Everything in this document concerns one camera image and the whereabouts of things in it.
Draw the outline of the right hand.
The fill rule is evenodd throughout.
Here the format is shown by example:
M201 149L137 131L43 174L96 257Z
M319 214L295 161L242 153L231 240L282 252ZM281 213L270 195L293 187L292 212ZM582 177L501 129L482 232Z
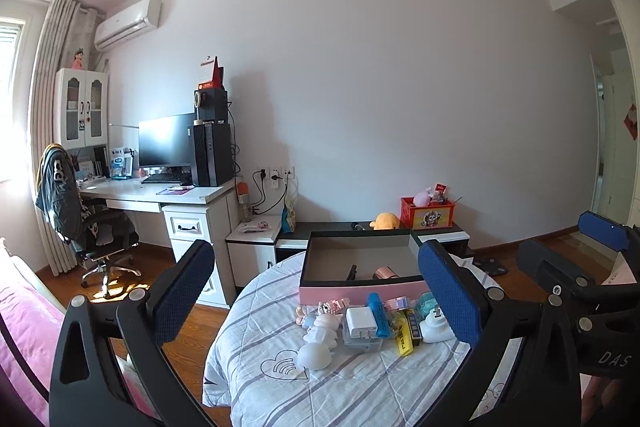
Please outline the right hand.
M580 389L582 389L582 425L585 426L597 410L607 407L611 402L616 384L611 378L582 374Z

